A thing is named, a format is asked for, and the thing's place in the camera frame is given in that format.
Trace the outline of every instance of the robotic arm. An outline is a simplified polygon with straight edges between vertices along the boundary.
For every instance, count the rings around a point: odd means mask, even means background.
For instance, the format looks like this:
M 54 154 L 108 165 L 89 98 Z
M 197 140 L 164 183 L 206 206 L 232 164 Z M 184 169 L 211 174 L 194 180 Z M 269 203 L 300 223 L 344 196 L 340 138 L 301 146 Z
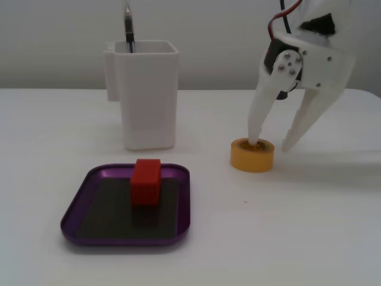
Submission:
M 299 0 L 280 18 L 296 9 L 294 34 L 272 32 L 271 44 L 260 65 L 260 77 L 249 117 L 249 143 L 258 142 L 262 125 L 275 100 L 304 87 L 302 104 L 282 150 L 292 148 L 319 117 L 343 94 L 355 64 L 352 54 L 332 47 L 329 36 L 340 31 L 348 18 L 350 0 Z

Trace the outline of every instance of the cup handle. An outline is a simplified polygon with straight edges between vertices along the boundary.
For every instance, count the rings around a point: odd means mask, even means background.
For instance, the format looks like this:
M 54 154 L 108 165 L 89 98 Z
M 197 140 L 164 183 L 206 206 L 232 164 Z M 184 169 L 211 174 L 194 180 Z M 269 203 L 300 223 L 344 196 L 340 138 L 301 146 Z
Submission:
M 119 101 L 119 94 L 117 89 L 117 77 L 115 74 L 114 51 L 115 51 L 114 43 L 107 42 L 106 50 L 104 51 L 104 57 L 105 57 L 105 78 L 106 78 L 108 101 Z

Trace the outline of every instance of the red wire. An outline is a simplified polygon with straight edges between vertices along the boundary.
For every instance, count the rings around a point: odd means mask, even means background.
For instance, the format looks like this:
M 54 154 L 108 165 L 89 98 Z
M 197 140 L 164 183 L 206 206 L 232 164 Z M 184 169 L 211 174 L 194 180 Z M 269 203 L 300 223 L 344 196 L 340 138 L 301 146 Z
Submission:
M 293 10 L 295 10 L 299 5 L 300 3 L 302 2 L 303 0 L 298 0 L 298 2 L 296 2 L 295 4 L 293 4 L 293 6 L 288 9 L 288 10 L 284 10 L 282 11 L 281 13 L 279 14 L 276 14 L 274 16 L 274 18 L 271 19 L 271 21 L 268 23 L 268 33 L 270 34 L 270 38 L 273 40 L 274 39 L 274 33 L 273 33 L 273 22 L 274 20 L 276 19 L 279 19 L 279 18 L 282 18 L 284 16 L 287 16 L 288 14 L 290 14 Z

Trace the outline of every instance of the metal tray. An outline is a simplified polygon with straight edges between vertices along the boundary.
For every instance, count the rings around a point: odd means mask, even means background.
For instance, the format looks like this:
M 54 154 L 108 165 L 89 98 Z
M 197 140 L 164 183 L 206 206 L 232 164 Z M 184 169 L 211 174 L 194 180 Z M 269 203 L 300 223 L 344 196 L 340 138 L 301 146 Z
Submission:
M 170 245 L 191 224 L 187 168 L 162 164 L 160 204 L 134 208 L 129 179 L 135 164 L 108 164 L 92 169 L 61 221 L 63 235 L 77 245 Z

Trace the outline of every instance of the cable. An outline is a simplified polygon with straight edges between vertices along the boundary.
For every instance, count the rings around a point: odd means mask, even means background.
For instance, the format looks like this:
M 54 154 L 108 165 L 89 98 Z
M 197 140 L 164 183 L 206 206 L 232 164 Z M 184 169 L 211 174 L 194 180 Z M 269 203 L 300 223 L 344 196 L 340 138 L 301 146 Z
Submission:
M 298 0 L 298 2 L 296 2 L 295 4 L 293 4 L 293 6 L 291 6 L 290 9 L 286 10 L 286 11 L 283 11 L 279 14 L 276 14 L 274 16 L 274 18 L 272 18 L 270 20 L 270 22 L 268 23 L 268 26 L 267 26 L 267 29 L 268 29 L 268 33 L 270 35 L 270 38 L 273 40 L 274 39 L 274 33 L 273 33 L 273 22 L 274 20 L 276 19 L 279 19 L 279 18 L 282 18 L 284 16 L 287 16 L 288 14 L 290 14 L 292 11 L 294 11 L 299 5 L 300 3 L 302 2 L 303 0 Z
M 285 0 L 280 0 L 280 9 L 283 11 L 285 8 Z M 288 23 L 287 16 L 283 16 L 283 22 L 285 22 L 285 28 L 288 34 L 291 34 L 290 25 Z

